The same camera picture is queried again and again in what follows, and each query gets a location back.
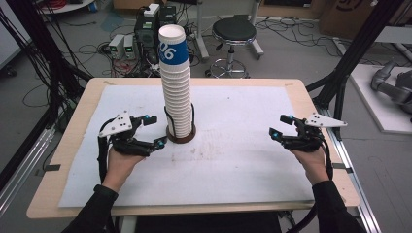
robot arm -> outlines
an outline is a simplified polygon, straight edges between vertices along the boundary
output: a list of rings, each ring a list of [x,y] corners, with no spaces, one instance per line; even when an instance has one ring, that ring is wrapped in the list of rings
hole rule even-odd
[[[412,83],[410,72],[399,74],[397,77],[396,86],[385,83],[385,80],[391,75],[391,71],[395,65],[396,62],[391,60],[386,63],[382,69],[378,70],[372,78],[370,87],[373,90],[388,95],[395,103],[405,105],[408,104],[412,98],[411,89],[407,88],[408,82]]]

electronic equipment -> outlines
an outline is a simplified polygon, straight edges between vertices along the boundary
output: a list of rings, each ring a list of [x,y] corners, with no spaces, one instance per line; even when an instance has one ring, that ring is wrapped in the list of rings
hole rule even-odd
[[[176,6],[162,6],[158,13],[158,21],[161,26],[176,24]]]
[[[160,8],[160,5],[156,3],[151,3],[151,5],[149,5],[149,9],[143,13],[143,16],[156,17],[159,8]]]
[[[143,48],[156,48],[158,45],[158,12],[154,17],[145,17],[138,15],[134,34],[136,40]]]
[[[116,35],[109,44],[109,49],[113,59],[121,59],[124,55],[124,35]]]
[[[136,52],[138,52],[138,50],[137,50],[136,43],[134,42],[134,36],[125,35],[124,36],[124,53],[125,53],[126,59],[128,60],[136,59]]]

concrete floor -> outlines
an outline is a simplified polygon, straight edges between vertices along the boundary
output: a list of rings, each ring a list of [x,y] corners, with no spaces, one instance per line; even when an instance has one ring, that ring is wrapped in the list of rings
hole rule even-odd
[[[107,7],[95,14],[87,10],[78,10],[73,13],[58,16],[61,22],[71,24],[83,24],[95,22],[85,26],[70,26],[62,24],[62,30],[73,51],[84,66],[94,77],[109,77],[107,71],[110,69],[108,60],[99,54],[80,53],[85,50],[93,50],[91,46],[110,41],[110,37],[117,33],[130,33],[134,25],[134,15],[118,14]],[[213,23],[215,18],[206,20],[205,25]],[[303,34],[313,34],[314,38],[320,35],[316,21],[309,21],[313,28],[300,26]],[[277,32],[269,29],[258,29],[257,39],[265,54],[260,60],[248,48],[236,50],[236,59],[246,64],[250,76],[266,79],[300,79],[305,84],[312,83],[328,75],[340,57],[337,49],[329,40],[322,40],[325,46],[302,46],[297,42],[291,42],[284,37],[293,38],[290,29]],[[299,40],[308,40],[307,36],[297,34]],[[61,50],[67,51],[59,39],[55,37]],[[221,51],[215,51],[219,44],[211,37],[205,37],[210,59],[200,62],[198,65],[192,63],[191,74],[193,78],[204,77],[204,71],[216,59],[225,57],[228,47]],[[361,63],[373,62],[384,63],[391,57],[396,57],[399,64],[410,65],[396,51],[389,50],[390,45],[376,44],[365,55]],[[18,55],[11,65],[17,70],[16,77],[8,77],[4,71],[0,73],[0,129],[1,144],[0,170],[13,156],[19,145],[24,141],[34,124],[44,113],[46,107],[46,89],[43,86],[35,88],[41,82],[36,79],[34,70],[24,56]],[[412,175],[410,164],[412,164],[412,151],[410,135],[387,134],[380,132],[371,114],[364,106],[356,89],[351,82],[347,84],[343,119],[349,122],[349,126],[342,129],[343,142],[348,151],[354,168],[358,174],[361,185],[369,204],[375,214],[382,232],[411,232],[412,231],[412,184],[408,181]],[[57,133],[49,150],[41,158],[36,169],[42,166],[46,155],[57,144],[61,134]],[[41,181],[41,177],[35,176],[35,171],[21,188],[15,201],[8,211],[0,219],[1,232],[60,232],[70,222],[70,218],[64,219],[29,219],[25,212],[31,199]],[[296,221],[299,221],[305,212],[295,212]],[[316,221],[302,232],[317,232]]]

wooden board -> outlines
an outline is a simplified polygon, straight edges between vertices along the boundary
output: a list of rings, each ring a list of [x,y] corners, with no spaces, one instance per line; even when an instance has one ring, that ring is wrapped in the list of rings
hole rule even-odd
[[[273,142],[269,127],[295,135],[279,121],[293,115],[283,87],[193,86],[196,136],[187,144],[169,142],[138,164],[115,206],[204,205],[312,201],[301,165]],[[161,86],[107,86],[69,172],[60,207],[81,207],[99,183],[96,136],[101,125],[124,110],[157,116],[137,138],[165,136]]]
[[[303,82],[300,80],[282,79],[191,79],[193,86],[277,86],[283,87],[292,102],[296,117],[303,118],[316,112],[311,98],[307,93]],[[87,84],[82,99],[73,114],[69,125],[58,145],[51,164],[60,164],[59,171],[47,172],[40,183],[36,194],[27,210],[30,218],[53,218],[76,216],[80,207],[58,207],[64,187],[67,182],[73,159],[82,143],[87,126],[90,123],[98,105],[104,88],[108,85],[161,85],[160,79],[122,79],[122,78],[94,78]],[[333,148],[333,143],[326,131],[326,140],[330,144],[331,159],[340,163],[341,159]],[[345,170],[334,171],[334,181],[341,194],[345,205],[357,206],[360,199]],[[211,204],[211,205],[184,205],[184,206],[139,206],[139,207],[114,207],[114,216],[136,215],[167,215],[187,213],[227,213],[249,211],[273,211],[273,210],[297,210],[310,209],[313,202],[271,202],[271,203],[240,203],[240,204]]]

black sleeve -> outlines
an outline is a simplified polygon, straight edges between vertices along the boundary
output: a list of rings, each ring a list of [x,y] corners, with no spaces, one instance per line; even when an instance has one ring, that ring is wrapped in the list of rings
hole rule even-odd
[[[318,207],[321,233],[365,232],[357,220],[347,212],[333,181],[317,183],[313,185],[312,190]]]
[[[79,212],[78,216],[62,231],[62,233],[100,233],[110,216],[118,194],[112,189],[97,185],[94,194]]]

